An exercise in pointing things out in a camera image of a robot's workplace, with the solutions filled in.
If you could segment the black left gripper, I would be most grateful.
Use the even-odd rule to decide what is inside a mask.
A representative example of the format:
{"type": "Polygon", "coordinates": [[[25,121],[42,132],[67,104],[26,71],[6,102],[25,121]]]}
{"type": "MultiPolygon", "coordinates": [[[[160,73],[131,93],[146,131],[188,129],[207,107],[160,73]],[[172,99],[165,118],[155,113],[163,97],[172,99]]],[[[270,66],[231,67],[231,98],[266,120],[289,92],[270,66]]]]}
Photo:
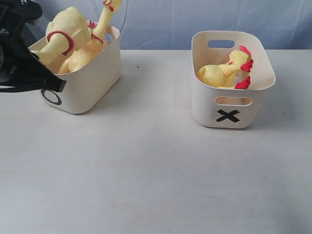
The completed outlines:
{"type": "Polygon", "coordinates": [[[30,52],[21,36],[26,23],[42,16],[41,6],[33,0],[0,2],[0,86],[41,88],[62,92],[66,81],[43,65],[30,52]]]}

